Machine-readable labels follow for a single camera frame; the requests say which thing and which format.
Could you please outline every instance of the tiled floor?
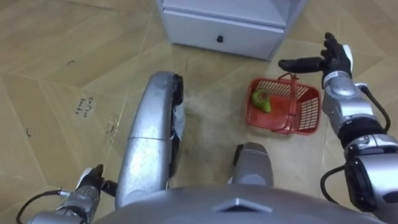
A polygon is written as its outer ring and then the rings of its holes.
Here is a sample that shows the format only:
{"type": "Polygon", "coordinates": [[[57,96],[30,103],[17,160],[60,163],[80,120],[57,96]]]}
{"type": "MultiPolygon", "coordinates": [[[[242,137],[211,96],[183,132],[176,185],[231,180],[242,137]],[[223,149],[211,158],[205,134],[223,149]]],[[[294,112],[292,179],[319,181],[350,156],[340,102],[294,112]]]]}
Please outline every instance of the tiled floor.
{"type": "MultiPolygon", "coordinates": [[[[187,127],[173,187],[225,183],[236,145],[255,141],[269,151],[277,187],[321,197],[320,176],[344,161],[326,117],[309,137],[258,133],[242,116],[248,83],[281,75],[280,58],[318,55],[331,31],[351,45],[355,79],[369,83],[398,136],[397,10],[395,0],[311,0],[267,63],[171,46],[154,0],[2,0],[0,223],[14,223],[41,191],[72,189],[85,167],[106,164],[105,177],[117,180],[137,103],[158,70],[185,79],[187,127]],[[82,99],[81,107],[93,105],[86,116],[76,113],[82,99]]],[[[320,78],[300,81],[320,88],[320,78]]],[[[342,174],[327,187],[352,207],[342,174]]],[[[24,220],[57,203],[39,200],[24,220]]],[[[113,205],[104,196],[97,218],[113,205]]]]}

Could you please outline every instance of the cabinet drawer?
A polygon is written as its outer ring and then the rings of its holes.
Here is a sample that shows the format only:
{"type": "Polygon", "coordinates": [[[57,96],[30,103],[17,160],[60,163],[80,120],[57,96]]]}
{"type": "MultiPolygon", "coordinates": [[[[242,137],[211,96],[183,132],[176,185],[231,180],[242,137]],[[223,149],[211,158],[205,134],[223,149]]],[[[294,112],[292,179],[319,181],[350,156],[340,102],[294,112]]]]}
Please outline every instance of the cabinet drawer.
{"type": "Polygon", "coordinates": [[[166,9],[164,19],[169,39],[175,44],[262,59],[268,58],[284,32],[281,28],[166,9]]]}

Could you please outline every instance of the black cable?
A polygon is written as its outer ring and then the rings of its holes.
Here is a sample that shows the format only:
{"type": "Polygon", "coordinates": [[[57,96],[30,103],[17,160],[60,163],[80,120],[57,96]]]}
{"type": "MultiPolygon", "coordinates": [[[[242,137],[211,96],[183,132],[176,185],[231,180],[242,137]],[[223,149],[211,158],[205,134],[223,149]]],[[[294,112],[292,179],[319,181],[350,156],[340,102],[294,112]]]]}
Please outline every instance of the black cable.
{"type": "Polygon", "coordinates": [[[25,209],[30,205],[30,203],[32,203],[33,201],[44,197],[44,196],[50,196],[50,195],[60,195],[61,194],[61,190],[50,190],[48,192],[43,192],[41,194],[36,195],[35,197],[32,197],[31,199],[29,199],[24,206],[22,206],[22,208],[19,210],[18,214],[17,214],[17,218],[16,218],[16,222],[17,224],[23,224],[21,222],[21,216],[24,213],[25,209]]]}
{"type": "Polygon", "coordinates": [[[386,120],[386,126],[384,127],[384,130],[388,132],[391,127],[391,119],[390,116],[387,114],[387,111],[380,105],[380,103],[375,99],[371,91],[367,86],[361,86],[360,87],[361,91],[369,98],[369,100],[372,101],[372,103],[378,108],[378,110],[381,112],[383,115],[384,119],[386,120]]]}
{"type": "Polygon", "coordinates": [[[321,182],[320,182],[320,185],[321,185],[321,192],[322,192],[323,196],[325,196],[325,198],[326,198],[329,202],[333,202],[333,203],[339,204],[339,203],[337,203],[337,202],[328,194],[328,192],[327,192],[327,190],[326,190],[326,180],[327,180],[327,178],[328,178],[329,176],[331,176],[331,175],[333,175],[333,174],[335,174],[335,173],[338,173],[338,172],[340,172],[340,171],[343,171],[343,170],[344,170],[344,165],[329,170],[328,172],[326,172],[326,173],[321,177],[321,182]]]}

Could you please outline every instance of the green pear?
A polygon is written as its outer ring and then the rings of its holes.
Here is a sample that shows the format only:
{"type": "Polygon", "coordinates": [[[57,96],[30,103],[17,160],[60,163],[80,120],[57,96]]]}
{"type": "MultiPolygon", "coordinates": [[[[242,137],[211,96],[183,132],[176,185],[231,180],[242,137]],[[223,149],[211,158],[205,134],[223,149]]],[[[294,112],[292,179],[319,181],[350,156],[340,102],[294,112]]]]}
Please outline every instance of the green pear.
{"type": "Polygon", "coordinates": [[[269,94],[265,90],[255,90],[251,94],[251,101],[256,108],[265,113],[271,113],[271,101],[269,94]]]}

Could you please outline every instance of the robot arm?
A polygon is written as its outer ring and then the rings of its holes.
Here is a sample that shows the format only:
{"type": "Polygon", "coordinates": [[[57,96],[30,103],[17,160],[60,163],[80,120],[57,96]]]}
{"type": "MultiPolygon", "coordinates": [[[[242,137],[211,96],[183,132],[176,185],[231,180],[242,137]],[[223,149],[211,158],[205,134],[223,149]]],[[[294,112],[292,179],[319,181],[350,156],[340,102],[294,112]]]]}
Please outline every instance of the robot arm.
{"type": "Polygon", "coordinates": [[[344,149],[346,183],[351,203],[380,220],[398,223],[398,142],[387,134],[361,92],[366,84],[352,80],[352,55],[326,33],[321,57],[281,60],[282,69],[294,73],[323,71],[323,112],[344,149]]]}

